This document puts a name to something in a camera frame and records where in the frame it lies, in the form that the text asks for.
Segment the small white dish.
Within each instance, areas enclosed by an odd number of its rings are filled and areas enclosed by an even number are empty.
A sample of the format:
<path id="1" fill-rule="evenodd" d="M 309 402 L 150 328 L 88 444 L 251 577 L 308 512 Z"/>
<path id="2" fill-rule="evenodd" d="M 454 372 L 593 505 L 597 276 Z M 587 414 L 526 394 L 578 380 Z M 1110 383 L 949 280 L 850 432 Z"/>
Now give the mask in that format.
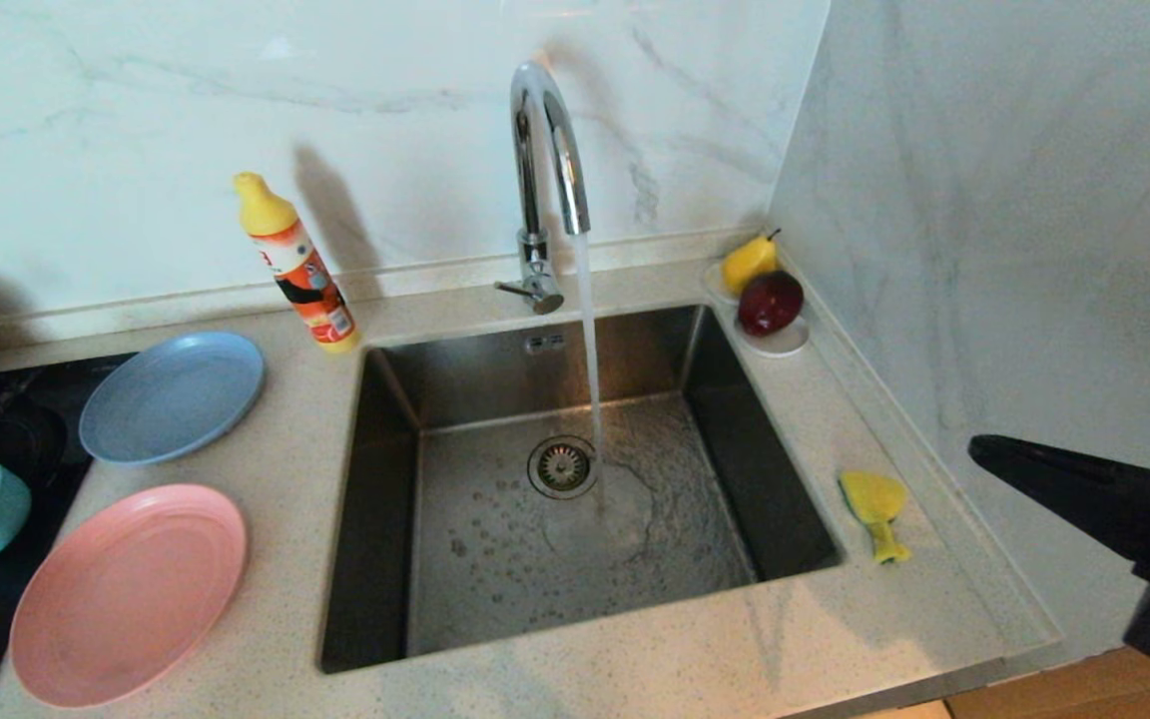
<path id="1" fill-rule="evenodd" d="M 721 261 L 708 263 L 702 273 L 702 284 L 706 286 L 708 295 L 715 299 L 718 305 L 729 306 L 738 309 L 738 297 L 727 290 L 721 273 Z M 739 327 L 738 320 L 733 321 L 735 336 L 753 354 L 762 357 L 789 357 L 797 354 L 811 341 L 811 326 L 804 314 L 793 319 L 793 322 L 785 326 L 779 332 L 765 337 L 749 336 Z"/>

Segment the chrome curved faucet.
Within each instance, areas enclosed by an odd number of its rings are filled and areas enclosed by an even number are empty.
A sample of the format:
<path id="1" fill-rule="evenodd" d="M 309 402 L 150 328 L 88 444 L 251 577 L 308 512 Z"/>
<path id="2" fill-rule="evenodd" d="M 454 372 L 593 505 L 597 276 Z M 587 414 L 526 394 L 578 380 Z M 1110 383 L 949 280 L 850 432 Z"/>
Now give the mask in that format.
<path id="1" fill-rule="evenodd" d="M 555 266 L 549 259 L 549 231 L 540 219 L 537 141 L 549 141 L 566 234 L 584 236 L 592 231 L 592 223 L 570 110 L 555 77 L 540 61 L 526 61 L 511 78 L 509 129 L 523 217 L 516 234 L 521 280 L 494 286 L 521 297 L 534 314 L 544 316 L 561 309 L 564 296 L 555 281 Z"/>

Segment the yellow pear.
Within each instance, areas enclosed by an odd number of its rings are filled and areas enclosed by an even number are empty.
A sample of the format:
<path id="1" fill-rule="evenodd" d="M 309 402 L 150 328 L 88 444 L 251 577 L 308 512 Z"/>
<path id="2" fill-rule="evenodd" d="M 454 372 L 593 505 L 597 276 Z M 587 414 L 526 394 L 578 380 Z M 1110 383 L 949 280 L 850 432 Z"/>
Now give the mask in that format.
<path id="1" fill-rule="evenodd" d="M 754 278 L 779 270 L 776 239 L 780 232 L 781 229 L 776 228 L 769 234 L 753 237 L 722 259 L 720 273 L 727 292 L 737 299 Z"/>

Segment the dark red apple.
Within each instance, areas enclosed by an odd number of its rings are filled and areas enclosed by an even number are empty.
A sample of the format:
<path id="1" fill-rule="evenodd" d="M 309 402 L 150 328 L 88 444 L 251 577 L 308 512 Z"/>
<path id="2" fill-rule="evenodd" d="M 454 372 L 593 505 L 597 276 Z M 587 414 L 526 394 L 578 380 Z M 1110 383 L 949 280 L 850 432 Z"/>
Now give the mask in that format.
<path id="1" fill-rule="evenodd" d="M 752 337 L 779 332 L 802 314 L 805 290 L 784 270 L 765 273 L 747 282 L 739 296 L 738 324 Z"/>

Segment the stainless steel sink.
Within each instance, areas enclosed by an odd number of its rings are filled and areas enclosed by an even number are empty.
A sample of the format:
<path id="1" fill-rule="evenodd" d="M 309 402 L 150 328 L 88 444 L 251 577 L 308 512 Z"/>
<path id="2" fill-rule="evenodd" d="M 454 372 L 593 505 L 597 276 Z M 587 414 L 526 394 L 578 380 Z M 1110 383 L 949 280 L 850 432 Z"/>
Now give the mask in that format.
<path id="1" fill-rule="evenodd" d="M 370 349 L 319 668 L 363 670 L 836 567 L 843 559 L 715 311 Z M 526 476 L 578 435 L 598 481 Z"/>

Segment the round metal drain strainer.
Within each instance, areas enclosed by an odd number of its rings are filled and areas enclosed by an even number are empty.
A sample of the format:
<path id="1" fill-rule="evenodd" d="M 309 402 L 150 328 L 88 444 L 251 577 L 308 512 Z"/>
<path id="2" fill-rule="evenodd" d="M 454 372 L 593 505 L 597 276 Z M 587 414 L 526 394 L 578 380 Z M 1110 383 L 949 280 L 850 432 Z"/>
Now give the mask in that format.
<path id="1" fill-rule="evenodd" d="M 592 490 L 598 471 L 597 450 L 578 435 L 544 438 L 526 460 L 530 485 L 555 500 L 575 499 Z"/>

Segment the blue plate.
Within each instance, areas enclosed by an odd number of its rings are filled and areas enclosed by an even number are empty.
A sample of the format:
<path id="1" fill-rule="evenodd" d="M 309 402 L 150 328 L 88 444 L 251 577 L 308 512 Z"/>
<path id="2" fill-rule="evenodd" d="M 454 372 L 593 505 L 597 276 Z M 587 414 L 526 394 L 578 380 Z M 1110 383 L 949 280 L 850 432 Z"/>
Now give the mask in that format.
<path id="1" fill-rule="evenodd" d="M 233 332 L 187 332 L 120 364 L 79 418 L 90 456 L 120 465 L 169 461 L 236 428 L 264 388 L 256 343 Z"/>

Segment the brown wooden cabinet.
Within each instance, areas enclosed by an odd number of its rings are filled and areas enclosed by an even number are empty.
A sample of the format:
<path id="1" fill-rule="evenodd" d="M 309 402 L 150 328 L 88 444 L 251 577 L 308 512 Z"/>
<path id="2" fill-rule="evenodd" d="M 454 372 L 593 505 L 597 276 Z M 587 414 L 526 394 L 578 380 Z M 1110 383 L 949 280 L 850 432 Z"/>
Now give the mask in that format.
<path id="1" fill-rule="evenodd" d="M 1150 719 L 1150 659 L 1105 652 L 945 699 L 952 719 Z"/>

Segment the yellow green fish-shaped sponge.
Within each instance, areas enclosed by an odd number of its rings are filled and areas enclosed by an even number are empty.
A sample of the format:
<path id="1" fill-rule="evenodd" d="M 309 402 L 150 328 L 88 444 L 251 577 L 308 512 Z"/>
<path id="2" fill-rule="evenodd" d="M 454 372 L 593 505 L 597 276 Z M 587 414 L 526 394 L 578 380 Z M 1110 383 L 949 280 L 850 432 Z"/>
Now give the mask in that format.
<path id="1" fill-rule="evenodd" d="M 879 564 L 908 561 L 912 551 L 895 538 L 891 529 L 891 523 L 907 505 L 907 487 L 899 479 L 862 471 L 841 473 L 839 487 L 849 508 L 868 531 L 874 560 Z"/>

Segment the pink plate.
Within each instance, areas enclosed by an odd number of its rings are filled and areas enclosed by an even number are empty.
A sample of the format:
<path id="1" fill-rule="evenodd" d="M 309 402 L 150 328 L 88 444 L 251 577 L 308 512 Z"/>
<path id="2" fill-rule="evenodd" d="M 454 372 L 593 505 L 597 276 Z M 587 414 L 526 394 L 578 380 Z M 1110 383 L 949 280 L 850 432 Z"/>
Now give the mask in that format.
<path id="1" fill-rule="evenodd" d="M 10 659 L 34 699 L 113 704 L 187 658 L 241 586 L 250 531 L 206 485 L 159 485 L 97 511 L 61 540 L 20 597 Z"/>

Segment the orange yellow detergent bottle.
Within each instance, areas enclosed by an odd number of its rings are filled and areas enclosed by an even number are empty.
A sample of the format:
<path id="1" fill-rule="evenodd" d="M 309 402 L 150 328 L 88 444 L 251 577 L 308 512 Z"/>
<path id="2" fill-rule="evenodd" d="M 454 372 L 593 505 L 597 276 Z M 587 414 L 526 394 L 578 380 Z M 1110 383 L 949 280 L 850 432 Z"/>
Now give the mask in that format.
<path id="1" fill-rule="evenodd" d="M 315 344 L 329 354 L 360 345 L 361 331 L 345 296 L 315 248 L 296 206 L 275 193 L 256 173 L 238 173 L 233 188 L 239 224 L 296 309 Z"/>

